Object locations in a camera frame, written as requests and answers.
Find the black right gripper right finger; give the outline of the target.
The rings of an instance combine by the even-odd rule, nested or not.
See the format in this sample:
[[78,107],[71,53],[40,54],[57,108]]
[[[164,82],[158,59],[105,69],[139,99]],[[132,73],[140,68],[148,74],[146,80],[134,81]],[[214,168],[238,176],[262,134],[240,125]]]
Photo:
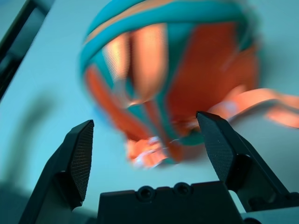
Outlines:
[[246,212],[297,207],[289,192],[254,147],[223,118],[198,112],[207,155],[218,178],[235,192]]

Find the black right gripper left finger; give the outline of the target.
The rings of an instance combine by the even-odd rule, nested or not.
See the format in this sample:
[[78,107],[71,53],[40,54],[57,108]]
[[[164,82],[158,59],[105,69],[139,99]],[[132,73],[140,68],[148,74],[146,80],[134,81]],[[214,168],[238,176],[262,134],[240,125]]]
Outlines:
[[73,127],[46,162],[20,218],[21,224],[67,224],[82,206],[89,182],[93,120]]

